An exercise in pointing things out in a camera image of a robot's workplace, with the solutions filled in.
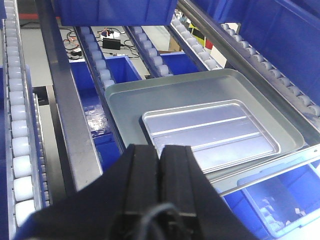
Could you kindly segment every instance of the blue plastic bin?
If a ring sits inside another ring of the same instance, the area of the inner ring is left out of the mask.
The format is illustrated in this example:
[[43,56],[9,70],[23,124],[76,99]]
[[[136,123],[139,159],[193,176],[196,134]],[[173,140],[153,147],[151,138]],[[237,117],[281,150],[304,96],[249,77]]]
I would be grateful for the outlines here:
[[224,199],[259,239],[277,239],[320,217],[320,178],[309,164]]
[[65,26],[169,25],[177,0],[57,0]]

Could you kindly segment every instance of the wire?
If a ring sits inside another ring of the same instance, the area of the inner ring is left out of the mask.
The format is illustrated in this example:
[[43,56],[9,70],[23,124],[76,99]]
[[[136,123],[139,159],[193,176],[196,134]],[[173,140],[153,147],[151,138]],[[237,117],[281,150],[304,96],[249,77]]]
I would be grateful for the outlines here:
[[179,215],[179,211],[176,208],[175,205],[172,203],[162,203],[159,204],[153,208],[151,208],[149,211],[147,211],[142,218],[140,219],[140,222],[136,226],[133,240],[145,240],[147,238],[147,234],[149,231],[149,228],[153,222],[153,220],[161,213],[170,212],[173,216],[173,218],[176,221],[177,227],[180,229],[182,234],[184,235],[184,239],[189,239],[187,229],[184,225],[182,217]]

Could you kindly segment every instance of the metal tray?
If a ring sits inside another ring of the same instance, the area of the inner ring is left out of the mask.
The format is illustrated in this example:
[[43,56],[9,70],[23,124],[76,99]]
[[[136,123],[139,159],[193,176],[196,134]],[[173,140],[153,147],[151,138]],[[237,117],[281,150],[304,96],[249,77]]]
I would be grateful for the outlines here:
[[159,156],[165,145],[191,146],[204,173],[280,152],[277,141],[235,99],[148,111],[142,120]]
[[125,147],[150,143],[142,120],[146,112],[230,100],[241,101],[280,146],[278,154],[231,168],[247,169],[248,164],[267,162],[305,144],[303,136],[284,115],[248,79],[231,69],[114,84],[105,90],[105,98],[119,133],[117,137]]

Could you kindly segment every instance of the white roller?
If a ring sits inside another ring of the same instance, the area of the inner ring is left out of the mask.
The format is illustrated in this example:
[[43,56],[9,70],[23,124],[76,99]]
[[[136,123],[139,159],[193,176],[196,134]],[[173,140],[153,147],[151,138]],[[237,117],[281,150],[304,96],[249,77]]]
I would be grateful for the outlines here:
[[11,105],[24,105],[25,98],[23,91],[10,91],[9,92],[9,99]]
[[12,149],[14,157],[20,157],[30,154],[29,139],[27,136],[12,139]]
[[309,106],[311,104],[311,99],[307,95],[300,95],[298,99],[303,103],[305,106]]
[[143,41],[141,44],[144,49],[151,49],[152,48],[152,43],[149,40]]
[[156,67],[160,73],[161,76],[166,76],[169,74],[169,68],[167,65],[159,65]]
[[93,34],[86,34],[84,35],[84,40],[87,44],[95,42],[95,36]]
[[161,56],[154,56],[152,58],[152,63],[153,63],[154,66],[162,65],[163,64],[162,57]]
[[91,52],[91,57],[92,57],[93,61],[102,59],[102,53],[99,50],[94,50]]
[[228,30],[226,30],[226,32],[227,32],[230,36],[236,35],[236,32],[235,32],[235,30],[233,30],[233,29],[228,29]]
[[155,48],[149,48],[146,50],[146,52],[150,58],[153,58],[158,55],[158,51]]
[[210,59],[210,54],[207,51],[201,51],[198,53],[198,55],[203,61]]
[[21,227],[27,218],[36,211],[34,200],[19,202],[15,205],[15,220],[18,227]]
[[9,78],[11,79],[21,79],[21,67],[19,66],[9,66],[8,67]]
[[188,30],[182,32],[182,33],[181,33],[181,36],[182,36],[184,39],[192,38],[192,34],[191,34]]
[[232,37],[234,38],[234,40],[235,40],[236,42],[242,41],[242,36],[240,36],[240,35],[233,35]]
[[12,136],[14,138],[27,137],[28,126],[26,120],[18,120],[11,122]]
[[291,84],[289,78],[287,78],[287,77],[280,77],[279,81],[280,81],[280,83],[282,83],[286,87],[290,86],[290,84]]
[[21,78],[10,78],[9,79],[9,89],[10,91],[22,91],[23,84],[22,84],[22,79]]
[[134,34],[142,34],[142,32],[143,32],[142,27],[134,26],[133,27],[133,32],[134,32]]
[[7,37],[6,45],[8,47],[18,47],[18,38],[17,37]]
[[261,54],[256,54],[256,55],[253,55],[253,57],[255,58],[255,60],[259,63],[263,62],[265,59],[264,57],[261,55]]
[[102,69],[99,71],[99,76],[101,81],[106,81],[106,80],[110,80],[111,79],[111,74],[110,71],[108,69]]
[[247,50],[251,56],[253,56],[257,53],[257,51],[254,47],[248,47],[245,50]]
[[5,21],[5,28],[6,29],[15,29],[16,28],[16,21],[6,20]]
[[316,115],[317,117],[320,116],[320,106],[310,105],[310,106],[308,106],[308,108],[313,112],[314,115]]
[[15,178],[23,178],[31,176],[31,162],[30,156],[18,156],[13,158],[13,172]]
[[179,33],[183,33],[185,31],[187,31],[186,27],[184,25],[182,25],[182,24],[176,26],[175,28],[178,30]]
[[288,89],[295,96],[298,96],[300,94],[300,89],[297,86],[289,86]]
[[112,79],[109,79],[109,80],[104,80],[102,83],[103,83],[103,87],[106,89],[107,87],[115,84],[115,81],[113,81]]
[[190,45],[190,46],[193,46],[193,45],[196,45],[198,43],[197,39],[195,37],[189,37],[186,42]]
[[33,198],[34,191],[31,176],[20,177],[13,180],[13,191],[17,202]]
[[20,67],[20,57],[18,56],[8,56],[8,65],[9,67]]
[[147,40],[147,35],[146,35],[145,33],[140,33],[140,34],[138,34],[138,36],[137,36],[137,40],[138,40],[139,42],[146,41],[146,40]]
[[7,46],[6,53],[8,56],[19,56],[19,49],[17,46]]
[[16,38],[17,37],[17,30],[15,28],[6,29],[5,35],[7,38]]
[[83,36],[90,34],[90,29],[88,26],[81,26],[80,32]]
[[276,79],[281,77],[281,72],[278,69],[271,69],[270,72]]
[[93,41],[93,42],[89,42],[88,43],[88,49],[89,49],[90,52],[92,52],[94,50],[99,50],[100,47],[99,47],[97,42]]
[[200,45],[200,44],[195,44],[195,45],[193,45],[191,47],[197,54],[204,50],[204,47],[202,45]]
[[94,65],[97,71],[107,68],[106,61],[103,59],[95,60]]
[[11,106],[11,118],[12,121],[26,120],[27,115],[25,105]]
[[204,63],[208,66],[210,70],[217,67],[217,62],[214,59],[206,60],[204,61]]
[[239,41],[239,44],[241,44],[244,49],[249,48],[249,43],[247,41]]

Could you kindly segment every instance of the black power adapter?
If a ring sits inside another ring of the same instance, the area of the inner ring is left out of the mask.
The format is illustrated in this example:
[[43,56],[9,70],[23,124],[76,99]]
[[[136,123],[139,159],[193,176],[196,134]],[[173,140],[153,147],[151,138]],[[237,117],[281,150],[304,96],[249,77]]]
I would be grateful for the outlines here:
[[104,38],[102,41],[103,49],[120,50],[120,47],[121,47],[120,39]]

